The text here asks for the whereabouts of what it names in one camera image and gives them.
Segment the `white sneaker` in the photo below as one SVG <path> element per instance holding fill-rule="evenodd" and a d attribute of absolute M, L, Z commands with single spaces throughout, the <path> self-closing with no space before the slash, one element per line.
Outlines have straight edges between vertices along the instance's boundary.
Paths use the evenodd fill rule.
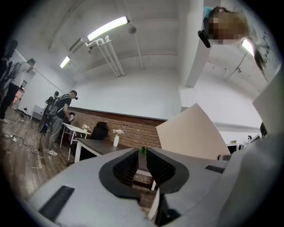
<path fill-rule="evenodd" d="M 47 150 L 47 153 L 53 156 L 58 156 L 58 153 L 56 153 L 53 149 Z"/>
<path fill-rule="evenodd" d="M 4 124 L 8 124 L 8 121 L 4 118 L 4 119 L 0 119 L 0 122 L 3 122 Z"/>

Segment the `flower vase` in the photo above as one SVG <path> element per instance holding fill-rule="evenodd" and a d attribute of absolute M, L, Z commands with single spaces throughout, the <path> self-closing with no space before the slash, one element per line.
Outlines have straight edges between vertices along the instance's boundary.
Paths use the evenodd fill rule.
<path fill-rule="evenodd" d="M 114 147 L 117 147 L 118 141 L 119 141 L 119 136 L 116 135 L 115 138 L 114 138 Z"/>

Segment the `beige board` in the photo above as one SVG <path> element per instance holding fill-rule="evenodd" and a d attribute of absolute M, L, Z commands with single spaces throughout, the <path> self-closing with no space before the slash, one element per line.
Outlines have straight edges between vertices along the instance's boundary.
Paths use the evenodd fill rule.
<path fill-rule="evenodd" d="M 157 126 L 162 149 L 214 159 L 230 154 L 216 126 L 198 104 Z"/>

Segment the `ceiling light fixture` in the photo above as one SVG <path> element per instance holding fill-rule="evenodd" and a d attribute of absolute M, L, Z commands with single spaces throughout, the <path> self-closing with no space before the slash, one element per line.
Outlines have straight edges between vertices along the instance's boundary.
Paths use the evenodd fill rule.
<path fill-rule="evenodd" d="M 69 61 L 70 61 L 70 58 L 66 56 L 66 58 L 60 64 L 60 67 L 63 68 Z"/>
<path fill-rule="evenodd" d="M 89 34 L 87 37 L 90 41 L 92 41 L 94 38 L 98 37 L 99 35 L 101 35 L 102 33 L 109 31 L 115 27 L 118 27 L 120 25 L 124 25 L 127 24 L 128 20 L 126 16 L 117 18 L 111 22 L 108 22 L 107 24 L 99 27 L 98 29 L 94 30 L 91 34 Z"/>
<path fill-rule="evenodd" d="M 252 44 L 247 39 L 244 39 L 242 46 L 254 56 Z"/>

